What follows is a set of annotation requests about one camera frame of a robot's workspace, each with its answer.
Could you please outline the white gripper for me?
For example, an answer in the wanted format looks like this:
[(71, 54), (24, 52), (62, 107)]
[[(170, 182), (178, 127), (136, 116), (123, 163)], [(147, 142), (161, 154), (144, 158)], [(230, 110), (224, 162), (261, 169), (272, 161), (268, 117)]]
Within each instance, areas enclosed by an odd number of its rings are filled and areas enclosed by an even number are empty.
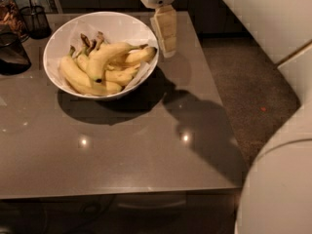
[(176, 10), (171, 5), (175, 0), (140, 0), (149, 9), (156, 9), (150, 19), (165, 58), (176, 53)]

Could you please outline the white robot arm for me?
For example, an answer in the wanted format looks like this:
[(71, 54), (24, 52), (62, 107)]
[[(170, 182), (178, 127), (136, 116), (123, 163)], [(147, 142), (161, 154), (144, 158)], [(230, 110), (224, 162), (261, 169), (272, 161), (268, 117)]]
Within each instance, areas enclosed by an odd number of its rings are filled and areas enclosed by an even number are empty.
[(253, 161), (231, 234), (312, 234), (312, 0), (222, 0), (299, 100)]

